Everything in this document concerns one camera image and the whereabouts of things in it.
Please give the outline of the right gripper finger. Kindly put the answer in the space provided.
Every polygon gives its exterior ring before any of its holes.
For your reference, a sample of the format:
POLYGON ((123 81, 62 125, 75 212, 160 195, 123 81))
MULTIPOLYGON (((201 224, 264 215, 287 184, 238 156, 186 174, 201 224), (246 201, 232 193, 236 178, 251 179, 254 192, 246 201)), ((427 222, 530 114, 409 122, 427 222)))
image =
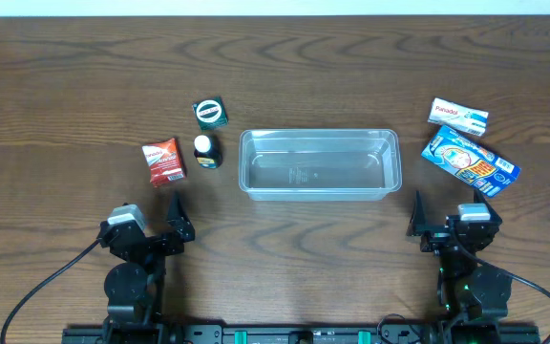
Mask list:
POLYGON ((409 228, 422 228, 425 224, 426 218, 421 194, 419 191, 416 191, 412 216, 409 222, 409 228))
POLYGON ((487 202, 484 194, 481 191, 479 191, 478 189, 474 190, 474 203, 478 204, 481 209, 484 209, 485 212, 489 214, 490 218, 496 218, 497 217, 497 213, 494 211, 494 209, 487 202))

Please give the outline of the blue patch box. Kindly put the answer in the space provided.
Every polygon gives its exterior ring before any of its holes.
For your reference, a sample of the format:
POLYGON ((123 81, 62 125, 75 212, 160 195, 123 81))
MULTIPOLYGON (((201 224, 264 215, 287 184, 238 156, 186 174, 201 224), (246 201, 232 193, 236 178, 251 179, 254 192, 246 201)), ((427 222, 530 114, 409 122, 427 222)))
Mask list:
POLYGON ((443 125, 421 156, 434 165, 493 198, 514 183, 521 168, 443 125))

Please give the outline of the red Panadol ActiFast box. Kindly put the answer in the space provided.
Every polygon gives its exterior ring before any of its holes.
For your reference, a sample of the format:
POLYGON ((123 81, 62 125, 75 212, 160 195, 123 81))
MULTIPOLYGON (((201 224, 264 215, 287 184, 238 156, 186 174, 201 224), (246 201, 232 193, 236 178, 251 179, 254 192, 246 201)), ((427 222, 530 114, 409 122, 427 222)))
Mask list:
POLYGON ((144 145, 142 152, 150 170, 150 183, 154 187, 186 178, 175 138, 144 145))

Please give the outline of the dark syrup bottle white cap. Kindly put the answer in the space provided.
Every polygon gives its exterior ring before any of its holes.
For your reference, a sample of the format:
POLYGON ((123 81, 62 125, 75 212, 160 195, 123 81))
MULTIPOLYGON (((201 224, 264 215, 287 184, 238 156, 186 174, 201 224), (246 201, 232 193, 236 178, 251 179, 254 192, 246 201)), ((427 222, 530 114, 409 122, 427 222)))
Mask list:
POLYGON ((194 139, 194 156, 203 168, 216 169, 222 164, 222 153, 217 144, 206 135, 198 135, 194 139))

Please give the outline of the white Panadol box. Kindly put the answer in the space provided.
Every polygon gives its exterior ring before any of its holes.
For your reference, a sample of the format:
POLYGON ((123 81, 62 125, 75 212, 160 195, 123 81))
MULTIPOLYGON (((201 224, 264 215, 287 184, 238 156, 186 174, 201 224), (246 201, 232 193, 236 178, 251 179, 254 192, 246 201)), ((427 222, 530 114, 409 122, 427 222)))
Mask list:
POLYGON ((486 132, 489 113, 468 108, 445 99, 436 97, 432 103, 428 122, 447 125, 457 131, 475 136, 486 132))

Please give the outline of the green Zam-Buk box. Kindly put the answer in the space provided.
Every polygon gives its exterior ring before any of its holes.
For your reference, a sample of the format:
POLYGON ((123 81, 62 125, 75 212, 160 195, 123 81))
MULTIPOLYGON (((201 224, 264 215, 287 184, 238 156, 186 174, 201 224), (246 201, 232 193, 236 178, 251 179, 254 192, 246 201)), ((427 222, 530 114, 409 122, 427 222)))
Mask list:
POLYGON ((214 130, 228 124, 228 117, 220 97, 211 97, 192 104, 197 123, 202 131, 214 130))

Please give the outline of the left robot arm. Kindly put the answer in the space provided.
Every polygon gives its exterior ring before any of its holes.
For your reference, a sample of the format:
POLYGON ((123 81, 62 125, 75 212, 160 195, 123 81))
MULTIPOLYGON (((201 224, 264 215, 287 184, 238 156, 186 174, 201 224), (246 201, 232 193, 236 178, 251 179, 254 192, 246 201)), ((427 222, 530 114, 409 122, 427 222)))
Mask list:
POLYGON ((175 193, 168 206, 169 230, 147 236, 147 222, 135 204, 115 208, 100 224, 97 242, 123 262, 104 281, 108 316, 103 322, 104 343, 181 343, 183 330, 164 319, 162 298, 166 258, 184 252, 195 239, 195 229, 175 193))

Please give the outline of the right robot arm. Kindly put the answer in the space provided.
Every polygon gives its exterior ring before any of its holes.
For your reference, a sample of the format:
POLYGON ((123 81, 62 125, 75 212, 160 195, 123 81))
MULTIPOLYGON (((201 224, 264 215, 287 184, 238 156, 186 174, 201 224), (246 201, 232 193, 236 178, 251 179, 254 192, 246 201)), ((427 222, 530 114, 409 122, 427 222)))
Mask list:
POLYGON ((415 194, 407 235, 420 239, 422 252, 439 259, 436 295, 446 313, 421 328, 421 343, 498 343, 499 319, 508 314, 512 278, 480 263, 502 224, 484 196, 461 204, 442 225, 427 222, 421 195, 415 194))

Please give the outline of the clear plastic container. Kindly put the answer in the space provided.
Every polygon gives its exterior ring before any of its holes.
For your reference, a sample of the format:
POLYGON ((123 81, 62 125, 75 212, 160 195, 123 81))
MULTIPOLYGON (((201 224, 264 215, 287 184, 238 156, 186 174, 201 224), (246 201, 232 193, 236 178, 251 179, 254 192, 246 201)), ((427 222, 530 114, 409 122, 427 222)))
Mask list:
POLYGON ((254 201, 380 201, 403 183, 390 129, 246 130, 238 171, 254 201))

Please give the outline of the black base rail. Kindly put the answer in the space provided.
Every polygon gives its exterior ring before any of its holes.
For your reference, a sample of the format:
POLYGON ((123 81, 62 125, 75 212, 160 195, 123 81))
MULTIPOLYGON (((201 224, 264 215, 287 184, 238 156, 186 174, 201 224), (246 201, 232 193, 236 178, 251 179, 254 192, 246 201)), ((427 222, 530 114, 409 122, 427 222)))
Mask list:
POLYGON ((443 343, 438 333, 419 326, 415 330, 402 324, 376 327, 222 327, 192 325, 179 330, 118 330, 110 333, 100 328, 67 329, 63 344, 94 343, 181 343, 181 344, 379 344, 443 343))

